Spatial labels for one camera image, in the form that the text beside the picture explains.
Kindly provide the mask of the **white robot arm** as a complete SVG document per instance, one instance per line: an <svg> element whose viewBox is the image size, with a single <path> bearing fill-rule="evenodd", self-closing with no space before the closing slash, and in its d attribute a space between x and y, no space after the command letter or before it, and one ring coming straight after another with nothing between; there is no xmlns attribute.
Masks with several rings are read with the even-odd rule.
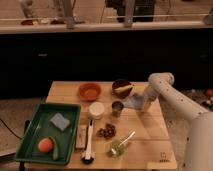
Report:
<svg viewBox="0 0 213 171"><path fill-rule="evenodd" d="M141 110L146 112L159 96L190 123L183 171L213 171L213 112L172 87L172 73L153 73L143 92Z"/></svg>

